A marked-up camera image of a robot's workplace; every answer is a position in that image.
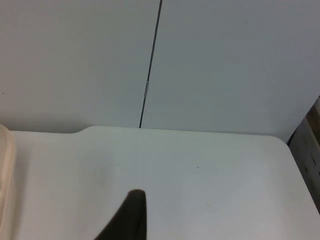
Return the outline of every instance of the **white table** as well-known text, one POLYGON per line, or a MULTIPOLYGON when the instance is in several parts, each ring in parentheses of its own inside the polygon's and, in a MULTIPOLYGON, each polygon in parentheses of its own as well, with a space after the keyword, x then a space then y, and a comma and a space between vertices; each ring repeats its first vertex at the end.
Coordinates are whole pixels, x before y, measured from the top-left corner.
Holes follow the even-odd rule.
POLYGON ((14 132, 16 240, 93 240, 127 192, 149 240, 317 240, 320 216, 271 136, 90 127, 14 132))

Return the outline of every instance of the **gray wall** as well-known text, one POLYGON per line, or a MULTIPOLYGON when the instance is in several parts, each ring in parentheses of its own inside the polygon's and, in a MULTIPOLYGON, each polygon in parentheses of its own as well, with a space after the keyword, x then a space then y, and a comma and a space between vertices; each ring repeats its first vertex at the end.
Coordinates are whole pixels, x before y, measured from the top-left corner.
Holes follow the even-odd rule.
POLYGON ((158 0, 0 1, 0 123, 138 127, 158 0))
POLYGON ((164 0, 144 128, 287 140, 320 94, 319 0, 164 0))
MULTIPOLYGON (((159 0, 0 2, 0 123, 138 127, 159 0)), ((319 0, 164 0, 142 127, 287 140, 320 93, 319 0)))

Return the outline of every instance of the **black object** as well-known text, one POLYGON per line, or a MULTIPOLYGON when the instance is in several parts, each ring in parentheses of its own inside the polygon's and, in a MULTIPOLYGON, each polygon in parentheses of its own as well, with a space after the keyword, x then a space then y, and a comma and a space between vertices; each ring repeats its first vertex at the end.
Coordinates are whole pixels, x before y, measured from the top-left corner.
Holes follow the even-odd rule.
POLYGON ((143 190, 132 190, 95 240, 147 240, 147 200, 143 190))

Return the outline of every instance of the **beige object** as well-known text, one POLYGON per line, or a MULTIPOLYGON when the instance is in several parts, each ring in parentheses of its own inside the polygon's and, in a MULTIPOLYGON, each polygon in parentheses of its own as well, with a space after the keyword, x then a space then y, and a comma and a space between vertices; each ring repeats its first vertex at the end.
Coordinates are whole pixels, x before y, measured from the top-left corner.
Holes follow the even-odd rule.
POLYGON ((0 125, 0 240, 11 240, 16 196, 15 163, 14 138, 7 128, 0 125))

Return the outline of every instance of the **translucent container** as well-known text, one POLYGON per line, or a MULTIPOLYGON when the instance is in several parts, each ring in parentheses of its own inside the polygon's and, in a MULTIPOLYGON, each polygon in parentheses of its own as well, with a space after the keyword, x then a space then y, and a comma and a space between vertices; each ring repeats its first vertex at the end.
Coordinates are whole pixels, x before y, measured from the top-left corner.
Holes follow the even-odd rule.
POLYGON ((11 240, 16 200, 14 169, 16 144, 8 129, 0 125, 0 240, 11 240))

